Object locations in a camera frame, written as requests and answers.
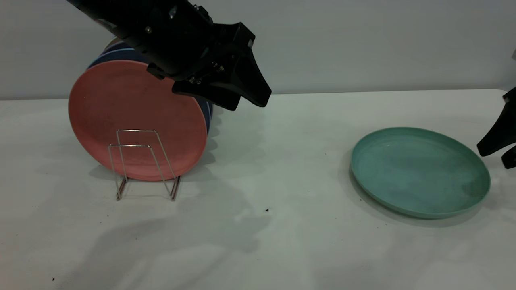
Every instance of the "dish rack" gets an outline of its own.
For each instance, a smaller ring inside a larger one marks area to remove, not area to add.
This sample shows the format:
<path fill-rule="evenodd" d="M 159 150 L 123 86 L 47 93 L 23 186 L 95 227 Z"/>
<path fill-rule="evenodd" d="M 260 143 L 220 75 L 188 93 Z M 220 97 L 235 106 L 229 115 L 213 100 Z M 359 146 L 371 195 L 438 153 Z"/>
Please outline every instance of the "dish rack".
<path fill-rule="evenodd" d="M 161 146 L 161 149 L 163 151 L 163 154 L 165 156 L 165 159 L 167 160 L 168 167 L 170 169 L 170 172 L 172 172 L 172 176 L 174 177 L 174 183 L 172 185 L 172 189 L 169 189 L 169 186 L 167 182 L 165 181 L 165 177 L 163 176 L 163 171 L 161 170 L 161 167 L 159 166 L 159 162 L 156 159 L 156 155 L 154 154 L 154 149 L 150 145 L 144 145 L 144 144 L 121 144 L 120 143 L 120 132 L 130 132 L 130 133 L 155 133 L 156 137 L 159 141 L 159 145 Z M 111 161 L 111 169 L 113 171 L 113 176 L 115 179 L 115 185 L 117 187 L 117 201 L 122 199 L 122 194 L 124 191 L 125 186 L 129 182 L 131 178 L 127 177 L 127 172 L 125 171 L 125 163 L 124 163 L 124 157 L 122 155 L 122 147 L 125 148 L 148 148 L 151 151 L 152 157 L 154 158 L 154 162 L 156 162 L 156 166 L 158 167 L 159 174 L 161 175 L 163 184 L 165 185 L 165 188 L 167 190 L 167 195 L 170 196 L 171 201 L 175 201 L 176 196 L 178 195 L 178 188 L 179 183 L 181 181 L 181 176 L 175 176 L 174 171 L 172 170 L 172 165 L 170 164 L 170 160 L 168 158 L 167 152 L 165 152 L 165 147 L 163 147 L 163 143 L 161 141 L 161 138 L 159 137 L 159 133 L 156 130 L 138 130 L 138 129 L 120 129 L 117 130 L 117 144 L 110 144 L 107 147 L 107 150 L 109 152 L 109 160 Z M 118 147 L 120 152 L 120 159 L 122 161 L 122 168 L 124 171 L 124 176 L 122 179 L 122 182 L 120 183 L 120 186 L 118 185 L 118 177 L 117 173 L 115 171 L 115 163 L 113 162 L 113 155 L 111 153 L 113 147 Z"/>

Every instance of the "stack of plates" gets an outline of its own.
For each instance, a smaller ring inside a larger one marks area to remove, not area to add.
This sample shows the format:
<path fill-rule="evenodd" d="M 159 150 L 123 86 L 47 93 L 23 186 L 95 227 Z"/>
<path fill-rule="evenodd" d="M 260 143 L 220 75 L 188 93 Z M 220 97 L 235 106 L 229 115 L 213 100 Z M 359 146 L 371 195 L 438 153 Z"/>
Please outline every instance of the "stack of plates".
<path fill-rule="evenodd" d="M 213 105 L 204 99 L 171 92 L 174 81 L 147 72 L 149 61 L 120 39 L 113 39 L 76 81 L 68 113 L 75 136 L 102 165 L 111 168 L 108 146 L 117 144 L 117 130 L 156 130 L 176 176 L 202 156 Z M 158 139 L 152 133 L 120 133 L 123 144 L 150 145 L 166 179 L 173 178 Z M 123 175 L 119 150 L 113 150 L 115 171 Z M 160 181 L 150 150 L 122 148 L 129 178 Z"/>

